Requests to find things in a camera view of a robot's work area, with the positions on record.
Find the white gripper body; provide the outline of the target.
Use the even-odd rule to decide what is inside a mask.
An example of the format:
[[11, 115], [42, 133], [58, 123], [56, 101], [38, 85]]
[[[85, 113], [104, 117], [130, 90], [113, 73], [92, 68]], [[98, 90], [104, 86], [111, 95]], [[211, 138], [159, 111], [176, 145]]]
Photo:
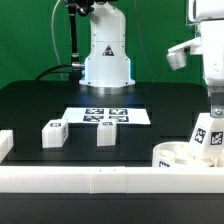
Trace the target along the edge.
[[200, 23], [204, 79], [208, 86], [224, 86], [224, 20]]

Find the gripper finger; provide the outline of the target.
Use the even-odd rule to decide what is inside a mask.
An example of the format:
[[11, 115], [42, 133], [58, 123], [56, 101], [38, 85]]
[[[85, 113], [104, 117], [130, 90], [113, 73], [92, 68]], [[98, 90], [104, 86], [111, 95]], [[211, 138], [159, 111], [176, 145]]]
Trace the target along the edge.
[[210, 88], [211, 116], [224, 117], [224, 86]]

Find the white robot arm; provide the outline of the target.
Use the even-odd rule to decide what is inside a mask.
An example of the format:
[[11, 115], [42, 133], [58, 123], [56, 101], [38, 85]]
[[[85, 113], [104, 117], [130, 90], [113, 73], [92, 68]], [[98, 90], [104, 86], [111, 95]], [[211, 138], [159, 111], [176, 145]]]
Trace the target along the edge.
[[[119, 89], [135, 83], [125, 54], [124, 14], [114, 0], [84, 0], [79, 11], [90, 16], [91, 51], [85, 59], [82, 85]], [[224, 0], [188, 0], [188, 20], [197, 28], [195, 38], [168, 50], [174, 70], [186, 66], [186, 55], [203, 57], [203, 78], [211, 100], [210, 115], [224, 118]]]

